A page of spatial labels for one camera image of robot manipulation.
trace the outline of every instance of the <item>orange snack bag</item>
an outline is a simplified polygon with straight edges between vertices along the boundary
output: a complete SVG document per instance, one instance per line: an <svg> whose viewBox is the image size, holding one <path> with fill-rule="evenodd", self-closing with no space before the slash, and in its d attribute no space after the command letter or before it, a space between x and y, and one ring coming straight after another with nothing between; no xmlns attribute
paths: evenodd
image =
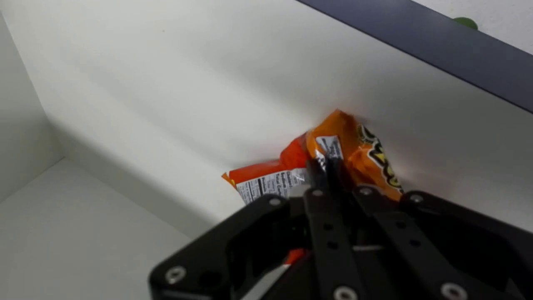
<svg viewBox="0 0 533 300"><path fill-rule="evenodd" d="M351 115L332 111L306 133L306 150L321 166L326 158L341 158L354 183L374 185L387 198L399 200L399 180L382 153L381 141Z"/></svg>
<svg viewBox="0 0 533 300"><path fill-rule="evenodd" d="M236 168L221 176L238 190L244 203L264 193L287 196L292 186L307 181L306 160L307 153L301 135L279 153L277 160Z"/></svg>

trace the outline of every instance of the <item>screw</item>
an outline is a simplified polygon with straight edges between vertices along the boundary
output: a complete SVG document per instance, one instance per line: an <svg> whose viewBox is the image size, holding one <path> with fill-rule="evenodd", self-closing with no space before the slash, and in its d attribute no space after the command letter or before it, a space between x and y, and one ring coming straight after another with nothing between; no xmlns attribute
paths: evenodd
<svg viewBox="0 0 533 300"><path fill-rule="evenodd" d="M422 196L421 195L411 195L409 200L414 201L414 203L421 203Z"/></svg>
<svg viewBox="0 0 533 300"><path fill-rule="evenodd" d="M439 293L446 300L467 300L466 290L461 285L456 285L452 281L442 283L442 286L439 288Z"/></svg>
<svg viewBox="0 0 533 300"><path fill-rule="evenodd" d="M271 206L277 206L277 205L281 203L281 200L279 200L279 198L271 198L267 203L269 203Z"/></svg>
<svg viewBox="0 0 533 300"><path fill-rule="evenodd" d="M322 196L321 190L312 190L312 196Z"/></svg>
<svg viewBox="0 0 533 300"><path fill-rule="evenodd" d="M181 281L186 275L186 270L183 266L173 266L164 273L164 278L168 281L168 285L174 285L178 281Z"/></svg>
<svg viewBox="0 0 533 300"><path fill-rule="evenodd" d="M372 190L371 190L371 188L367 188L367 186L364 186L364 188L359 188L359 193L362 193L362 195L371 195L371 193L372 193Z"/></svg>
<svg viewBox="0 0 533 300"><path fill-rule="evenodd" d="M334 300L356 300L356 293L349 286L337 286L337 288L334 288L332 298Z"/></svg>

